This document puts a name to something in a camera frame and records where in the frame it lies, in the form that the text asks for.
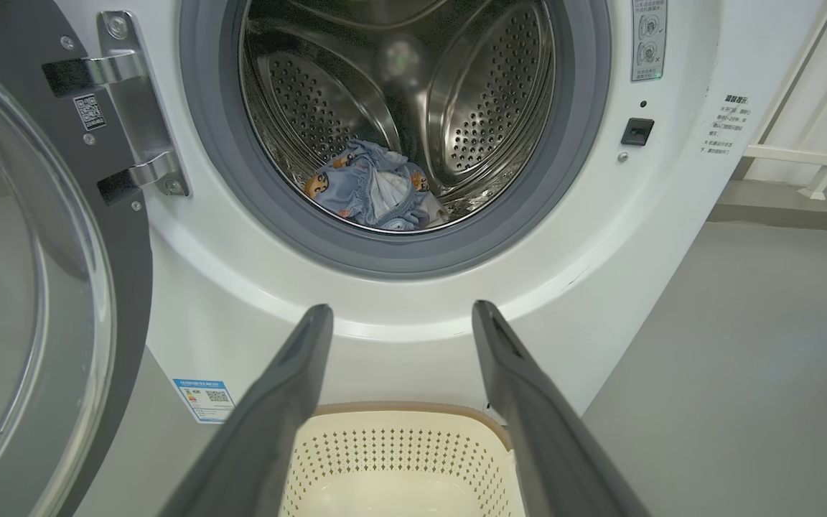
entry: screw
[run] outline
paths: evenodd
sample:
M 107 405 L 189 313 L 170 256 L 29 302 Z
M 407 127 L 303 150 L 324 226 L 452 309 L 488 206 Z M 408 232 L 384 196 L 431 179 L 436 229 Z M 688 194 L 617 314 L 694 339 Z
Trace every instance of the screw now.
M 111 33 L 114 39 L 125 39 L 129 33 L 126 20 L 122 17 L 111 17 L 108 20 L 108 32 Z
M 165 187 L 165 189 L 168 189 L 168 191 L 172 194 L 179 194 L 183 190 L 181 188 L 180 182 L 177 181 L 177 180 L 167 180 L 167 181 L 165 181 L 164 187 Z

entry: blue clothing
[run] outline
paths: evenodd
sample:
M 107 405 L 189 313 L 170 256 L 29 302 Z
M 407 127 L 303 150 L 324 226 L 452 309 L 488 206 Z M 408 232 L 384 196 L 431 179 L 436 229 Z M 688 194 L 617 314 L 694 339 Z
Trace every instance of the blue clothing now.
M 326 174 L 328 184 L 314 202 L 359 225 L 400 232 L 422 229 L 430 215 L 421 205 L 433 197 L 428 190 L 417 191 L 411 181 L 422 170 L 402 154 L 371 141 L 351 140 L 338 157 L 315 171 Z

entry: basket rim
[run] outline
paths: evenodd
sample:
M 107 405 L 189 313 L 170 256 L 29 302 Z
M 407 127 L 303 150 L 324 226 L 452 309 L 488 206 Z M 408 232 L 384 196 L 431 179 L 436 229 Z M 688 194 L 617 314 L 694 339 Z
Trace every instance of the basket rim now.
M 410 402 L 410 401 L 371 401 L 371 402 L 342 402 L 338 404 L 324 404 L 318 406 L 311 418 L 315 416 L 335 415 L 339 413 L 362 413 L 374 411 L 407 411 L 419 413 L 441 413 L 445 415 L 465 416 L 465 418 L 477 420 L 485 425 L 502 442 L 506 452 L 512 451 L 513 442 L 509 433 L 500 422 L 490 418 L 485 413 L 468 408 L 468 406 L 455 406 L 453 404 L 439 404 L 434 402 Z

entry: clothes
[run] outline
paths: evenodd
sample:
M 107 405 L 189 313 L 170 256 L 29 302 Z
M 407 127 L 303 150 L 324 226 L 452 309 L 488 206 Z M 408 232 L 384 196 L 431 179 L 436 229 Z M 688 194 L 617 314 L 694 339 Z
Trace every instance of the clothes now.
M 371 141 L 351 140 L 315 171 L 305 194 L 359 225 L 409 232 L 441 225 L 449 215 L 429 191 L 423 169 Z

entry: white washing machine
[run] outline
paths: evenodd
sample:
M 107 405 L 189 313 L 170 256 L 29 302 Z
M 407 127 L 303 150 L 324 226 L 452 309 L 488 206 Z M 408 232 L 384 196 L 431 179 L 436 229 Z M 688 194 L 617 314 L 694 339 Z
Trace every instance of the white washing machine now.
M 582 413 L 823 4 L 0 3 L 0 515 L 75 510 L 144 344 L 182 403 L 237 401 L 315 304 L 322 403 L 489 411 L 483 299 Z M 312 202 L 351 138 L 422 167 L 447 219 Z

